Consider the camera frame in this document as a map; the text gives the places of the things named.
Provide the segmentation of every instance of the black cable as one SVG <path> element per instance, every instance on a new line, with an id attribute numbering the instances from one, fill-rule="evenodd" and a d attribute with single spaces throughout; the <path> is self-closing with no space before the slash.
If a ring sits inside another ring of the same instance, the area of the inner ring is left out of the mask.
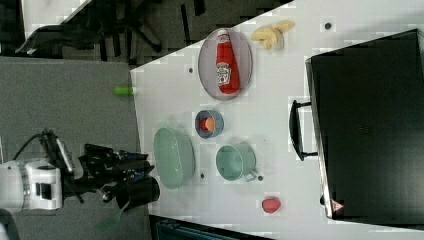
<path id="1" fill-rule="evenodd" d="M 40 138 L 41 137 L 41 134 L 35 134 L 34 136 L 32 136 L 30 139 L 28 139 L 25 143 L 24 143 L 24 145 L 19 149 L 19 151 L 16 153 L 16 155 L 15 155 L 15 157 L 13 157 L 13 159 L 12 160 L 16 160 L 18 157 L 19 157 L 19 155 L 22 153 L 22 151 L 28 146 L 28 144 L 32 141 L 32 140 L 34 140 L 34 139 L 36 139 L 36 138 Z"/>

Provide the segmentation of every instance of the teal mug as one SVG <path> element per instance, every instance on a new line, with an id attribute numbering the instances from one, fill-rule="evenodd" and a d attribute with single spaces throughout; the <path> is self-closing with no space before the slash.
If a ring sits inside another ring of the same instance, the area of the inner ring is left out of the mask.
<path id="1" fill-rule="evenodd" d="M 228 181 L 235 181 L 241 177 L 244 177 L 247 182 L 255 180 L 255 166 L 255 154 L 247 144 L 223 146 L 216 154 L 216 167 L 219 174 Z"/>

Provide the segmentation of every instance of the floor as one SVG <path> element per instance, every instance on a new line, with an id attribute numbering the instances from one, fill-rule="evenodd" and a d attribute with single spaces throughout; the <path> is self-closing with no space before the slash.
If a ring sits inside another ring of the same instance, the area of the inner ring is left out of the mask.
<path id="1" fill-rule="evenodd" d="M 138 6 L 142 0 L 133 0 L 133 6 Z M 221 27 L 232 27 L 271 9 L 281 6 L 290 0 L 203 0 L 204 11 L 195 6 L 193 0 L 163 0 L 161 4 L 152 3 L 149 6 L 145 20 L 162 41 L 162 51 L 155 53 L 153 49 L 144 44 L 143 40 L 133 35 L 132 51 L 135 64 L 132 68 L 149 63 L 162 56 L 168 55 L 194 42 L 200 41 L 212 31 Z M 185 9 L 187 25 L 184 27 Z M 121 34 L 121 56 L 113 55 L 112 39 L 106 40 L 109 62 L 126 62 L 125 36 Z M 76 60 L 100 61 L 100 47 L 94 50 L 75 50 L 64 47 L 63 57 Z"/>
<path id="2" fill-rule="evenodd" d="M 113 95 L 115 86 L 128 84 L 128 69 L 125 63 L 1 57 L 0 136 L 5 161 L 43 128 L 55 132 L 72 159 L 84 155 L 86 143 L 140 151 L 134 99 Z M 39 141 L 33 141 L 18 160 L 38 157 L 45 153 Z M 100 191 L 82 198 L 84 204 L 67 198 L 57 211 L 18 212 L 14 221 L 0 211 L 0 223 L 17 229 L 19 238 L 11 240 L 151 239 L 147 206 L 124 213 L 116 228 L 102 234 L 96 225 L 120 210 L 115 199 L 103 203 Z"/>

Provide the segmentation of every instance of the green bowl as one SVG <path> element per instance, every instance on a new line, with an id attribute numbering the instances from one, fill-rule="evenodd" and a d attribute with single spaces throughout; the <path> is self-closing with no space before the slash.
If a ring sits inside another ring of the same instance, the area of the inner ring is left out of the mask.
<path id="1" fill-rule="evenodd" d="M 160 128 L 155 134 L 153 150 L 160 181 L 166 188 L 179 188 L 193 176 L 193 147 L 183 133 Z"/>

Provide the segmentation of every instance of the suitcase handle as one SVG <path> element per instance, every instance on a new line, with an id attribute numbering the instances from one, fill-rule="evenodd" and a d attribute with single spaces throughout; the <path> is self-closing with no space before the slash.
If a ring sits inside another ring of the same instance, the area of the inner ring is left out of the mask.
<path id="1" fill-rule="evenodd" d="M 294 150 L 296 150 L 297 155 L 302 161 L 305 159 L 305 157 L 318 156 L 317 152 L 306 153 L 303 151 L 302 129 L 300 128 L 299 112 L 297 109 L 306 106 L 311 106 L 311 102 L 298 103 L 296 100 L 294 100 L 289 117 L 289 128 L 292 144 Z"/>

